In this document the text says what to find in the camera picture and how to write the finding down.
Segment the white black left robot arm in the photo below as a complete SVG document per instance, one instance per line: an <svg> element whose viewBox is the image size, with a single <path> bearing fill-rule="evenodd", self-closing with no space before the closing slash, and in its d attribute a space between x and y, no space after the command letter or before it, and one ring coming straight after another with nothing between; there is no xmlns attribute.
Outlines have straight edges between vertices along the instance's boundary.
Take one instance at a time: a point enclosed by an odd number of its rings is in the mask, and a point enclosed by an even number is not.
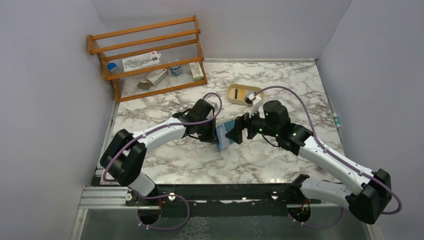
<svg viewBox="0 0 424 240"><path fill-rule="evenodd" d="M154 127L135 133L121 129L112 138L99 163L120 186L148 197L156 184L142 172L146 155L168 142L193 134L200 142L217 143L217 112L212 104L199 99L192 108L174 113Z"/></svg>

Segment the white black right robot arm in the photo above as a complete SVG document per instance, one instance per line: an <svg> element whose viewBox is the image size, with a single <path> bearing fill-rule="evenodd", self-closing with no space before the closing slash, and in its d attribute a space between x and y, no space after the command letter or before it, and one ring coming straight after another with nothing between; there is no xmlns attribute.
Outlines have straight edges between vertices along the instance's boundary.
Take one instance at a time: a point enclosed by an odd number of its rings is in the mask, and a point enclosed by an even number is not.
<svg viewBox="0 0 424 240"><path fill-rule="evenodd" d="M296 193L346 208L358 220L375 224L392 200L390 174L334 153L311 130L292 123L287 108L278 100L266 102L263 111L264 117L259 112L236 117L234 127L225 136L237 144L243 142L243 130L247 130L250 140L256 135L274 137L278 147L315 163L340 181L337 184L298 176L290 185Z"/></svg>

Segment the blue leather card holder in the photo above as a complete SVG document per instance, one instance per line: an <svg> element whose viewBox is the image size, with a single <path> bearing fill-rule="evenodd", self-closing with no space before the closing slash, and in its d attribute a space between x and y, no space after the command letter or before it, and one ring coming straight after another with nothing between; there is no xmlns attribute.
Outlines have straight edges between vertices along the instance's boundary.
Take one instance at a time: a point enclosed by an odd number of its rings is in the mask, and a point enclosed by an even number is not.
<svg viewBox="0 0 424 240"><path fill-rule="evenodd" d="M235 120L229 120L226 121L216 127L216 137L218 140L217 143L217 150L219 152L223 151L224 149L228 148L229 145L234 144L235 142L228 137L226 137L226 134L232 130L235 126Z"/></svg>

